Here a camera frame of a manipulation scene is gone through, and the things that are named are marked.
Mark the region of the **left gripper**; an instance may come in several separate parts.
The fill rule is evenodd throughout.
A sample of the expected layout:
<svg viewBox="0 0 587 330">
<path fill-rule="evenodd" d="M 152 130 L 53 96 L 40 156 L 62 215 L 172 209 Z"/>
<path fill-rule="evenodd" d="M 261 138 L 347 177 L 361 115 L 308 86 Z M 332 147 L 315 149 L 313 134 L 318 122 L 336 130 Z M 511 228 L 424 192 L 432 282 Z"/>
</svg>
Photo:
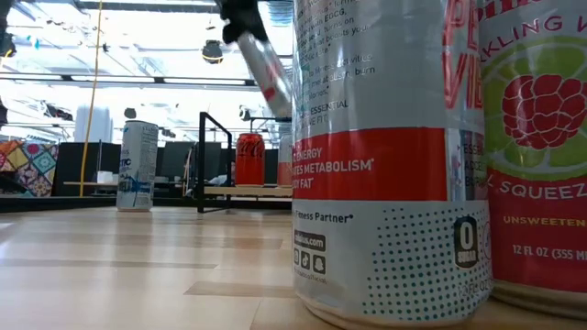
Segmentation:
<svg viewBox="0 0 587 330">
<path fill-rule="evenodd" d="M 268 41 L 257 0 L 216 0 L 220 16 L 228 23 L 223 27 L 222 38 L 226 44 L 250 33 L 255 39 Z"/>
</svg>

